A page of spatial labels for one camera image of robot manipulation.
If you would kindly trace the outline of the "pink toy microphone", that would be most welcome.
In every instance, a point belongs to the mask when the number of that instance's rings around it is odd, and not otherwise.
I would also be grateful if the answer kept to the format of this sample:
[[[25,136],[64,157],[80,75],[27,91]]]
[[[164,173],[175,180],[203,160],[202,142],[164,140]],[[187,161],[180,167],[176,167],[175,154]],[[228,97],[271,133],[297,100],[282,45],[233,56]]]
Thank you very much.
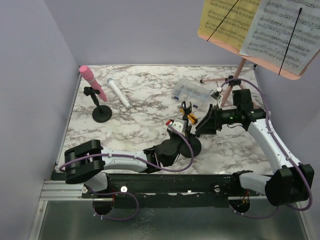
[[[107,102],[108,101],[107,95],[103,91],[100,84],[97,82],[92,70],[87,65],[82,65],[79,68],[79,73],[81,74],[82,78],[86,80],[94,90],[99,91],[99,94],[98,94],[99,98],[102,101]]]

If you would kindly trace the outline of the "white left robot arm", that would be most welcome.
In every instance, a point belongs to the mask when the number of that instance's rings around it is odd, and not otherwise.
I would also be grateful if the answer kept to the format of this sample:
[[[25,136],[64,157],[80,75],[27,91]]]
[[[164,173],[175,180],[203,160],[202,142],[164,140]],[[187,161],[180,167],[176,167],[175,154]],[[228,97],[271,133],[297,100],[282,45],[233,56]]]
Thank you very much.
[[[183,172],[194,161],[194,152],[188,139],[177,131],[171,131],[170,139],[161,144],[137,152],[103,148],[99,140],[90,140],[64,153],[64,164],[59,167],[65,174],[67,184],[84,184],[88,189],[104,198],[110,194],[111,185],[105,170],[127,170],[151,174],[158,171]],[[168,169],[186,146],[191,161],[185,168]]]

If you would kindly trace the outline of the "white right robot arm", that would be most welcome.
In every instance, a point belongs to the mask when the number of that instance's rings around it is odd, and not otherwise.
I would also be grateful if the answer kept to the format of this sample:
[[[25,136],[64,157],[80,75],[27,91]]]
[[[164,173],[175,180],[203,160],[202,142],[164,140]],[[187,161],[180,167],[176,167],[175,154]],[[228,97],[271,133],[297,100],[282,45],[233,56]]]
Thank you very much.
[[[196,136],[215,135],[224,125],[240,124],[260,146],[270,163],[272,176],[240,171],[234,174],[230,191],[241,196],[247,190],[267,197],[273,206],[293,204],[309,200],[314,178],[310,164],[302,164],[284,145],[266,118],[266,112],[254,108],[249,89],[232,92],[234,109],[210,105],[207,114],[196,126]]]

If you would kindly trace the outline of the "white toy microphone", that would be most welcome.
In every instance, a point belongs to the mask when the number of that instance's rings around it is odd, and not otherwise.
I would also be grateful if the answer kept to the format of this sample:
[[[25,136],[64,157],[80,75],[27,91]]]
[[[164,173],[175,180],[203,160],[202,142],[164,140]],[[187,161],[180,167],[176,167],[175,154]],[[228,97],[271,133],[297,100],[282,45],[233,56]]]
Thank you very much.
[[[108,78],[106,80],[106,82],[107,82],[107,85],[113,90],[115,95],[119,98],[121,103],[125,106],[125,108],[126,109],[132,108],[132,105],[130,104],[130,102],[128,101],[126,96],[122,93],[122,91],[119,89],[119,87],[117,86],[115,80],[112,79],[112,78]]]

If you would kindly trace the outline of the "black round-base mic stand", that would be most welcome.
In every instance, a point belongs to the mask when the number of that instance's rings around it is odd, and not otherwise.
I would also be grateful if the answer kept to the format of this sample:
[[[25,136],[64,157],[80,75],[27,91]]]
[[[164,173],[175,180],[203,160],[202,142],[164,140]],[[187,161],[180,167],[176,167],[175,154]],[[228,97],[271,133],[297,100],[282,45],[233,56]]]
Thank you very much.
[[[183,101],[181,103],[180,109],[183,113],[182,119],[186,122],[185,130],[183,131],[183,133],[185,135],[186,141],[188,142],[188,144],[186,144],[185,142],[181,144],[180,153],[186,158],[191,158],[191,153],[193,153],[193,156],[196,157],[200,154],[202,150],[202,145],[200,140],[196,137],[196,135],[191,133],[191,124],[197,123],[198,120],[196,117],[189,117],[190,115],[192,115],[191,102],[189,103],[189,105],[187,105],[187,103]]]

